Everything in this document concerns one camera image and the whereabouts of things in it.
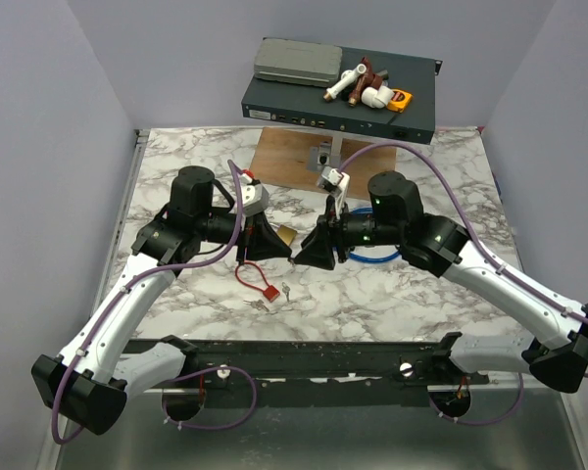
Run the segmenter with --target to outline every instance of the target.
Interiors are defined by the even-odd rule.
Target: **key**
[[[287,299],[287,302],[290,302],[290,286],[283,283],[281,287],[283,288],[283,294],[285,294],[285,299]]]
[[[264,304],[264,301],[262,301],[261,299],[259,299],[258,301],[244,301],[244,304],[248,304],[255,310],[270,311],[266,304]]]
[[[262,301],[261,299],[257,301],[256,306],[258,310],[270,311],[270,309],[266,306],[266,304],[264,304],[264,301]]]

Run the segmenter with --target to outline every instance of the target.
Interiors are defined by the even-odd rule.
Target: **marble surface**
[[[137,230],[148,223],[170,196],[177,171],[186,165],[211,168],[233,193],[226,161],[248,167],[261,134],[259,128],[165,129],[150,135],[138,182],[124,224],[115,277],[129,254]],[[515,248],[503,215],[479,133],[475,129],[435,134],[430,146],[416,146],[431,157],[450,182],[475,229],[486,245],[516,265]],[[459,221],[442,185],[408,152],[397,152],[397,170],[415,181],[425,210]],[[294,253],[314,226],[323,208],[320,193],[268,186],[270,222],[299,231]],[[364,201],[349,200],[351,208]],[[204,244],[203,250],[212,247]],[[381,255],[389,247],[358,253]],[[233,276],[234,250],[224,261],[195,271],[183,271],[147,313],[135,336],[159,338],[174,334],[194,339],[304,341],[419,341],[438,340],[462,330],[496,335],[518,330],[499,310],[464,288],[409,267],[403,261],[364,265],[338,264],[334,271],[292,266],[284,259],[262,261],[269,281],[291,287],[269,312],[252,308],[261,293],[240,285]],[[249,269],[245,277],[258,282]]]

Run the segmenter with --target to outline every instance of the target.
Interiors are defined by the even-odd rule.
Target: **wooden block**
[[[250,170],[263,183],[323,192],[316,186],[319,174],[307,170],[310,149],[323,141],[330,142],[331,137],[266,127],[257,144]],[[369,145],[369,142],[344,139],[342,160],[348,159],[366,145]],[[395,169],[395,166],[394,148],[374,149],[362,155],[348,167],[347,172],[351,176],[348,197],[367,201],[368,181],[377,173]]]

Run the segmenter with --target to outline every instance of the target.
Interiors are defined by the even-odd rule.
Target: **white wall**
[[[588,0],[558,1],[484,142],[526,271],[587,302]]]
[[[84,323],[134,134],[63,0],[0,1],[0,469],[34,468],[30,377]]]
[[[441,59],[438,123],[484,124],[555,2],[68,1],[142,127],[244,122],[264,36]]]

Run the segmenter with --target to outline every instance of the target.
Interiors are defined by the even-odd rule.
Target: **tape measure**
[[[390,111],[394,111],[395,113],[402,113],[412,101],[413,95],[412,93],[399,90],[398,88],[392,88],[392,91],[394,92],[394,96],[386,108]]]

